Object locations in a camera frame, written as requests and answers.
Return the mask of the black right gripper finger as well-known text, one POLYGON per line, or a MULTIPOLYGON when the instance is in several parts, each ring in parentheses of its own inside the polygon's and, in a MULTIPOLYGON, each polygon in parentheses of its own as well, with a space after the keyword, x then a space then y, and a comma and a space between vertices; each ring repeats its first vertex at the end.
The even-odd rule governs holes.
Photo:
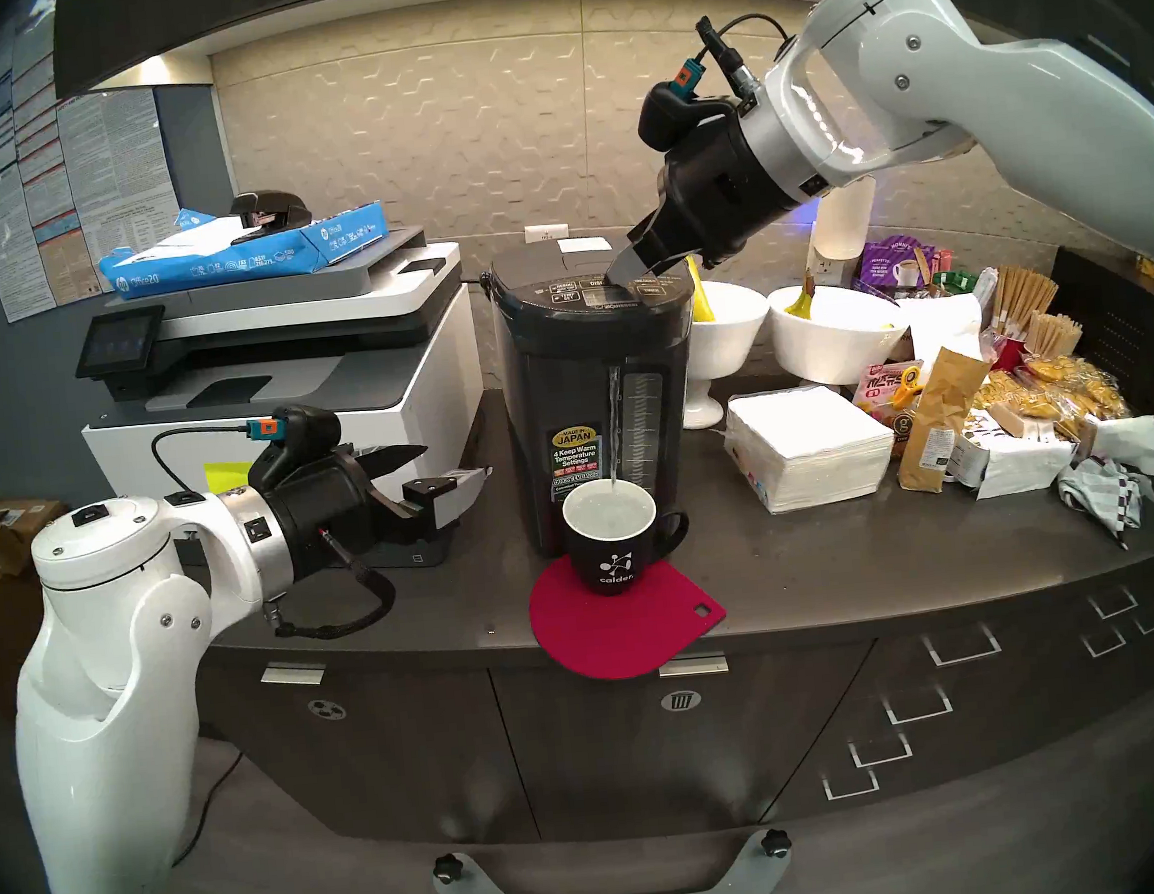
POLYGON ((628 245, 605 270, 606 283, 638 281, 665 273, 683 253, 681 221, 670 210, 658 210, 636 224, 628 245))
POLYGON ((684 245, 649 243, 650 272, 654 277, 664 277, 673 268, 688 266, 691 263, 699 271, 712 270, 714 266, 713 247, 699 245, 685 249, 684 245))

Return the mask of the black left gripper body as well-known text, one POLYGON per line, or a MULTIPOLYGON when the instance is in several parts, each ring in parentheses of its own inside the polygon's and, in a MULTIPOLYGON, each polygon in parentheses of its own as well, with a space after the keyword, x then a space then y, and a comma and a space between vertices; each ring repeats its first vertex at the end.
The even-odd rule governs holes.
POLYGON ((420 543, 406 540, 412 512, 364 473, 361 452, 336 449, 299 467, 280 458, 271 464, 271 478, 273 512, 288 548, 293 583, 340 565, 324 533, 355 557, 381 543, 420 543))

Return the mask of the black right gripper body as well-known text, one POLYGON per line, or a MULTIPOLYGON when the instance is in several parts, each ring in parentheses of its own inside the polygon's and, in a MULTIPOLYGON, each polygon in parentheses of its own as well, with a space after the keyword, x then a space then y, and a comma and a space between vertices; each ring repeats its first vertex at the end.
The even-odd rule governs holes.
POLYGON ((655 148, 662 210, 685 249, 713 247, 715 265, 814 196, 811 161, 775 113, 660 123, 655 148))

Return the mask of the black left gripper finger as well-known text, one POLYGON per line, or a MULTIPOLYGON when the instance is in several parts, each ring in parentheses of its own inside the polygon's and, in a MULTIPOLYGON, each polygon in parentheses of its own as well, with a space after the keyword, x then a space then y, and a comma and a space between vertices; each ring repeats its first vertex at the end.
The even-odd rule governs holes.
POLYGON ((451 531, 474 506, 488 478, 492 478, 492 468, 480 466, 403 483, 403 504, 412 512, 406 520, 406 541, 433 540, 451 531))
POLYGON ((362 451, 364 474, 374 483, 394 474, 427 452, 426 446, 415 444, 394 444, 368 448, 362 451))

